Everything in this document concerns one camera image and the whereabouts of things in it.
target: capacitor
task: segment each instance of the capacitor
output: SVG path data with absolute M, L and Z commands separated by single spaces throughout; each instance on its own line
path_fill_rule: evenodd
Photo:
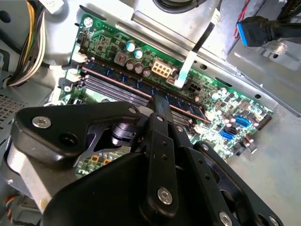
M 217 100 L 220 98 L 220 95 L 216 92 L 216 90 L 212 90 L 210 92 L 210 97 L 212 98 L 212 100 Z
M 221 109 L 220 108 L 215 108 L 215 113 L 217 114 L 217 115 L 221 115 L 222 114 L 222 111 L 221 111 Z
M 235 118 L 232 114 L 228 114 L 228 119 L 229 119 L 230 122 L 232 122 L 232 123 L 236 122 L 236 118 Z
M 245 138 L 247 139 L 247 141 L 249 141 L 249 143 L 253 143 L 254 139 L 250 134 L 246 134 Z
M 136 63 L 136 64 L 135 64 L 135 72 L 136 72 L 137 74 L 141 74 L 142 71 L 143 71 L 143 66 L 142 66 L 142 64 L 141 64 L 141 63 Z
M 242 143 L 243 143 L 243 145 L 244 145 L 245 147 L 250 146 L 250 143 L 249 143 L 249 141 L 248 141 L 246 138 L 243 138 Z
M 135 67 L 134 64 L 135 64 L 135 61 L 134 61 L 133 59 L 129 59 L 129 60 L 127 61 L 127 64 L 126 64 L 127 69 L 128 69 L 129 71 L 133 70 L 134 67 Z
M 135 49 L 135 51 L 134 51 L 134 57 L 135 57 L 136 59 L 141 59 L 141 58 L 143 57 L 143 52 L 142 52 L 142 50 L 139 49 L 139 48 Z
M 84 163 L 83 163 L 82 161 L 79 161 L 79 162 L 77 163 L 77 168 L 78 168 L 78 169 L 81 169 L 81 168 L 83 167 L 83 165 L 84 165 Z
M 220 92 L 221 92 L 221 94 L 226 95 L 228 91 L 226 88 L 221 88 Z
M 126 49 L 128 52 L 133 52 L 136 48 L 134 41 L 128 41 L 126 44 Z
M 88 172 L 89 173 L 93 172 L 94 168 L 95 168 L 94 165 L 92 164 L 88 165 Z
M 223 119 L 224 123 L 229 123 L 230 122 L 230 120 L 229 120 L 229 118 L 226 114 L 222 115 L 222 119 Z
M 150 70 L 150 68 L 145 67 L 145 68 L 143 69 L 143 76 L 149 77 L 150 75 L 151 75 L 151 70 Z
M 262 114 L 262 110 L 260 110 L 258 107 L 255 107 L 254 105 L 250 105 L 248 109 L 253 112 L 254 114 Z
M 251 124 L 255 127 L 259 126 L 258 121 L 255 118 L 250 118 Z
M 199 96 L 196 96 L 196 95 L 195 95 L 195 96 L 194 96 L 194 101 L 195 101 L 195 102 L 198 102 L 199 100 L 200 100 Z

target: black plastic bracket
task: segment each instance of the black plastic bracket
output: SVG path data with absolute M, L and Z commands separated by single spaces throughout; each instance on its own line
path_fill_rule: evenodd
M 37 116 L 47 117 L 51 126 L 33 125 Z M 136 124 L 139 110 L 127 102 L 25 108 L 16 114 L 11 138 L 24 154 L 55 168 L 71 168 L 87 148 L 87 133 L 97 125 L 97 136 L 116 123 Z

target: white power connector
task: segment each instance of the white power connector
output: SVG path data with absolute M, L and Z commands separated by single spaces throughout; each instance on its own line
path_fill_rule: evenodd
M 40 3 L 51 13 L 54 14 L 64 4 L 63 0 L 39 0 Z

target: red wire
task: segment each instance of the red wire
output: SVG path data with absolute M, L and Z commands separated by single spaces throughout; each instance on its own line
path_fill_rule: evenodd
M 239 37 L 237 23 L 240 22 L 240 21 L 242 21 L 242 20 L 244 20 L 245 14 L 246 14 L 246 10 L 248 9 L 249 3 L 250 3 L 250 0 L 246 0 L 245 6 L 241 10 L 241 13 L 238 15 L 238 19 L 237 19 L 235 30 L 234 30 L 234 38 L 235 39 L 237 39 Z

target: yellow component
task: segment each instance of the yellow component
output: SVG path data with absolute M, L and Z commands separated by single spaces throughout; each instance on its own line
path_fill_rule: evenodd
M 93 155 L 90 159 L 90 161 L 93 161 L 93 162 L 98 162 L 99 160 L 99 157 L 97 155 Z
M 167 78 L 171 74 L 173 69 L 171 68 L 171 66 L 155 58 L 151 71 L 164 78 Z
M 110 159 L 106 159 L 106 160 L 104 160 L 104 163 L 103 163 L 103 165 L 106 165 L 106 164 L 108 164 L 108 163 L 110 163 L 111 162 L 111 160 Z

